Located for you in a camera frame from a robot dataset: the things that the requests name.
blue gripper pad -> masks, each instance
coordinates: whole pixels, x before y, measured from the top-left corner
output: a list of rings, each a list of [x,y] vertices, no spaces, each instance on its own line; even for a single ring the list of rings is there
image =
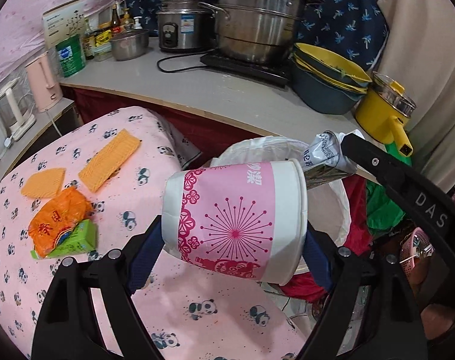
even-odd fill
[[[149,233],[149,236],[140,247],[136,258],[130,265],[127,288],[131,295],[146,285],[146,281],[163,247],[164,240],[161,232],[161,221],[159,221],[157,226]]]
[[[302,257],[309,267],[309,271],[316,284],[323,287],[327,292],[330,292],[332,290],[331,265],[310,232],[310,226],[307,227]]]

pink tablecloth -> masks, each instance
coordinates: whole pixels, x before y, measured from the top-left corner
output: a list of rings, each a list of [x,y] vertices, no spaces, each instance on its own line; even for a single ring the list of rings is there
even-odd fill
[[[85,164],[123,128],[142,140],[140,148],[95,194],[79,182]],[[34,260],[27,227],[47,199],[29,199],[19,190],[29,176],[65,167],[67,185],[78,185],[95,206],[97,251],[78,261],[99,259],[142,233],[161,212],[166,180],[180,170],[159,120],[140,107],[123,108],[58,139],[22,163],[0,183],[0,323],[29,357],[44,296],[59,259]],[[94,307],[107,348],[119,354],[100,292]],[[133,302],[166,359],[279,360],[304,343],[284,314],[258,285],[205,271],[163,252],[150,283]]]

orange snack bag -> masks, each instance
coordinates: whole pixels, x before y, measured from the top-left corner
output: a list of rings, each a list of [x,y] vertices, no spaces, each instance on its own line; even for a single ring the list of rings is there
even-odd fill
[[[66,188],[49,200],[29,223],[29,236],[37,254],[46,257],[91,209],[91,203],[75,187]]]

green can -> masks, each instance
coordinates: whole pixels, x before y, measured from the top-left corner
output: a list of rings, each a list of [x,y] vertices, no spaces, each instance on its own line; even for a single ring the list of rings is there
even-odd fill
[[[86,66],[86,57],[84,56],[78,34],[58,43],[55,49],[58,52],[62,73],[65,78],[78,73]]]

green carton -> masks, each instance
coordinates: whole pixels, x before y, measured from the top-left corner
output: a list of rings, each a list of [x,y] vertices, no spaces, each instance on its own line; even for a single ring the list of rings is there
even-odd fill
[[[73,254],[89,253],[96,249],[97,226],[90,220],[84,219],[72,231],[72,234],[58,245],[46,258],[71,256]],[[34,259],[41,259],[35,250],[31,251]]]

